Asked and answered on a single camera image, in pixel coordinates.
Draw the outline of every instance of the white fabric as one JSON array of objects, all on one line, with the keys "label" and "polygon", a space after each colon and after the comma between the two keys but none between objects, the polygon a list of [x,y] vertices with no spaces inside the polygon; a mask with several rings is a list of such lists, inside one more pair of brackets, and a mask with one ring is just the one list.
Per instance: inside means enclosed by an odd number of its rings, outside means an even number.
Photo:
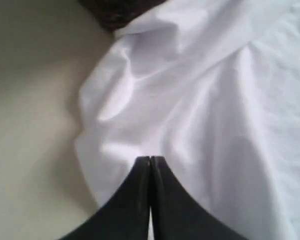
[{"label": "white fabric", "polygon": [[300,0],[169,0],[116,37],[80,92],[98,203],[163,155],[245,237],[300,240]]}]

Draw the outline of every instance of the wrinkled cloth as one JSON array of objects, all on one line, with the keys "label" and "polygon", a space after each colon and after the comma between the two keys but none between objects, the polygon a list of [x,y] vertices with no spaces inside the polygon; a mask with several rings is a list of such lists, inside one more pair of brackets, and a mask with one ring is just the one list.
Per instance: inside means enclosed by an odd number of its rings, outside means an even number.
[{"label": "wrinkled cloth", "polygon": [[168,0],[115,34],[80,90],[100,206],[137,156],[163,155],[243,236],[300,240],[300,0]]}]

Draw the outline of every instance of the beige wall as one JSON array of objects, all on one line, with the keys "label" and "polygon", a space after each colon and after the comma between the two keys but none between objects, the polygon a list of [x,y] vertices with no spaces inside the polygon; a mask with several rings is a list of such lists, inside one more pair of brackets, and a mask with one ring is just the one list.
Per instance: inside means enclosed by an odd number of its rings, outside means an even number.
[{"label": "beige wall", "polygon": [[96,209],[78,89],[111,43],[75,0],[0,1],[0,240],[52,240]]}]

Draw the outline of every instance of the white sheet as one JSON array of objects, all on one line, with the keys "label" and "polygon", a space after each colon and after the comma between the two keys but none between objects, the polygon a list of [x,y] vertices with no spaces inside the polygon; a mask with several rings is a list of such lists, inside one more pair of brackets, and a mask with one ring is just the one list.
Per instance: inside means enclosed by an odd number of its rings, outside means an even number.
[{"label": "white sheet", "polygon": [[300,240],[300,0],[169,0],[116,37],[80,92],[97,202],[163,155],[242,235]]}]

